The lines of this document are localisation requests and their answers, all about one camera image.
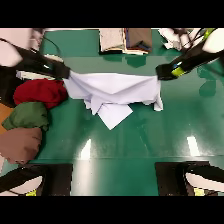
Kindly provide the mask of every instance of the red fabric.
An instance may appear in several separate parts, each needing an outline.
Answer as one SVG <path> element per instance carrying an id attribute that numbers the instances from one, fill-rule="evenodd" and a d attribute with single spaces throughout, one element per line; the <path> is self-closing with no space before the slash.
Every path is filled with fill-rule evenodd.
<path id="1" fill-rule="evenodd" d="M 47 109 L 57 106 L 68 97 L 63 81 L 36 79 L 18 86 L 14 93 L 15 104 L 43 102 Z"/>

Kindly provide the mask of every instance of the table surface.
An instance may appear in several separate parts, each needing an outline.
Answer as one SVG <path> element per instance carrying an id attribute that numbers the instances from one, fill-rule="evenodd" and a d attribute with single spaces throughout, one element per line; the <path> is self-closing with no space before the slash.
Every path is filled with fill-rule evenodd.
<path id="1" fill-rule="evenodd" d="M 155 68 L 180 55 L 162 46 L 152 30 L 153 51 L 146 56 L 98 54 L 99 31 L 47 32 L 65 64 L 78 73 L 116 72 L 156 75 Z M 45 40 L 42 51 L 56 54 Z M 224 77 L 219 61 L 162 82 L 164 110 L 131 104 L 133 113 L 113 130 L 68 99 L 49 112 L 50 128 L 31 163 L 73 163 L 71 195 L 158 195 L 155 162 L 208 160 L 224 168 Z M 196 148 L 189 148 L 194 137 Z M 4 163 L 2 175 L 15 165 Z"/>

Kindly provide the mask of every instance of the glossy green surface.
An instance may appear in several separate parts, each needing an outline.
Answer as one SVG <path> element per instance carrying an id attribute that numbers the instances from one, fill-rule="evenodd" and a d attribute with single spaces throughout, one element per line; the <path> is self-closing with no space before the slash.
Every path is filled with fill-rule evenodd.
<path id="1" fill-rule="evenodd" d="M 156 75 L 157 65 L 180 53 L 164 49 L 157 30 L 152 35 L 153 51 L 147 56 L 99 56 L 97 30 L 48 32 L 46 37 L 75 72 Z M 47 41 L 43 51 L 56 53 Z M 163 111 L 132 104 L 134 112 L 111 131 L 82 100 L 69 99 L 50 111 L 49 131 L 33 162 L 74 163 L 72 195 L 158 195 L 157 161 L 209 160 L 224 168 L 224 78 L 219 73 L 215 61 L 162 82 Z M 198 150 L 190 150 L 187 137 L 196 139 Z"/>

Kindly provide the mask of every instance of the brown cloth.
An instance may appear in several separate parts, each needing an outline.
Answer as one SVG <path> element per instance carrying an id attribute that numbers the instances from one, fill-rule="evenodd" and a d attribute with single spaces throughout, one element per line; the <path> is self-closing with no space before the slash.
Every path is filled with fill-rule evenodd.
<path id="1" fill-rule="evenodd" d="M 26 164 L 37 155 L 41 140 L 40 128 L 14 128 L 0 135 L 0 154 L 9 163 Z"/>
<path id="2" fill-rule="evenodd" d="M 151 28 L 128 28 L 130 47 L 137 46 L 143 42 L 146 46 L 152 47 Z"/>

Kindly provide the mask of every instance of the dark green cloth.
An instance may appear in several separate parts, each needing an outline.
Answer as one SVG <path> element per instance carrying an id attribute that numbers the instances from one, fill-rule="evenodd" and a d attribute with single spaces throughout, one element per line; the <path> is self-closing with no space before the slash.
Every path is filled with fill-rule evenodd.
<path id="1" fill-rule="evenodd" d="M 3 122 L 6 130 L 13 128 L 35 128 L 48 130 L 47 109 L 42 102 L 26 102 L 15 107 Z"/>

